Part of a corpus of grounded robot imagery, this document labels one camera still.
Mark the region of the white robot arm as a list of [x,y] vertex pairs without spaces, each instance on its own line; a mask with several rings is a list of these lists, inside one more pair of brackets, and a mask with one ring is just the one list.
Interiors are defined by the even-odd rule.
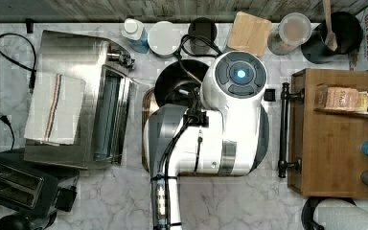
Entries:
[[180,174],[243,176],[257,168],[268,145],[266,84],[256,56],[230,51],[210,65],[190,105],[166,104],[149,116],[143,141],[153,230],[182,229]]

